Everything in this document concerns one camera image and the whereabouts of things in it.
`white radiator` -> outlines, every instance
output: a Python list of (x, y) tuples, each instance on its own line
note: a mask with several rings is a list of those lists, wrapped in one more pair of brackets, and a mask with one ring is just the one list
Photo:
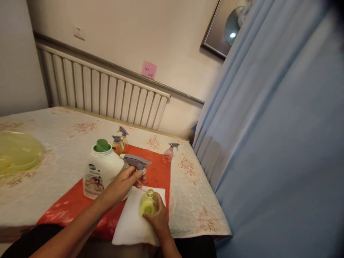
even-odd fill
[(154, 130), (159, 128), (170, 94), (41, 43), (36, 45), (52, 106), (77, 107)]

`blue curtain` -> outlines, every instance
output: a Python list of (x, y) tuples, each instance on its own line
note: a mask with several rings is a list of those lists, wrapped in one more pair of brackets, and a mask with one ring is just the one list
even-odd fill
[(344, 245), (344, 41), (321, 0), (256, 0), (197, 128), (233, 238), (219, 257), (331, 257)]

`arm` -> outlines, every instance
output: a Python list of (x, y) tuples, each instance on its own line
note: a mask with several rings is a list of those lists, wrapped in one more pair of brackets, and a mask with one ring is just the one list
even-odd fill
[(135, 172), (135, 167), (120, 172), (89, 207), (31, 257), (75, 257), (101, 218), (127, 195), (133, 185), (141, 188), (140, 179), (143, 183), (146, 181), (142, 171)]
[(165, 258), (181, 258), (168, 227), (166, 207), (160, 194), (156, 193), (156, 195), (158, 197), (159, 205), (158, 212), (154, 216), (145, 213), (143, 214), (143, 217), (152, 225), (155, 234), (159, 238), (163, 256)]

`pink sticky note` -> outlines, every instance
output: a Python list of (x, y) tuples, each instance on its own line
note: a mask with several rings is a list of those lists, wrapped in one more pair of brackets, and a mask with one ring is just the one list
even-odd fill
[(155, 72), (157, 71), (157, 66), (155, 64), (149, 63), (148, 61), (143, 61), (141, 74), (152, 80), (154, 80)]

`finger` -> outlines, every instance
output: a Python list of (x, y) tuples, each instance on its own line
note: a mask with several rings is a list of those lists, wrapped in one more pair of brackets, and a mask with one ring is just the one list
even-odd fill
[(142, 185), (140, 184), (140, 182), (136, 182), (135, 184), (134, 184), (134, 186), (136, 187), (136, 188), (142, 188)]
[(164, 205), (164, 202), (162, 201), (162, 198), (161, 198), (160, 194), (158, 192), (155, 192), (155, 194), (157, 195), (159, 209), (160, 209), (160, 207), (165, 206), (165, 205)]
[(134, 185), (140, 178), (142, 177), (143, 172), (142, 170), (135, 171), (130, 178), (128, 178), (126, 181), (128, 181), (128, 184)]
[(153, 205), (154, 205), (154, 207), (155, 207), (157, 213), (159, 213), (159, 211), (160, 211), (159, 205), (158, 205), (156, 202), (154, 202)]
[(122, 180), (126, 180), (128, 178), (130, 178), (130, 176), (133, 174), (133, 172), (136, 170), (136, 167), (134, 166), (129, 166), (127, 167), (125, 170), (123, 170), (120, 174), (121, 174), (121, 179)]
[(144, 213), (144, 214), (142, 215), (142, 217), (144, 217), (146, 221), (148, 221), (150, 224), (152, 224), (152, 222), (153, 222), (153, 217), (152, 217), (151, 215), (149, 215), (149, 214), (147, 214), (147, 213)]
[(147, 183), (146, 175), (143, 175), (143, 176), (141, 177), (141, 183)]

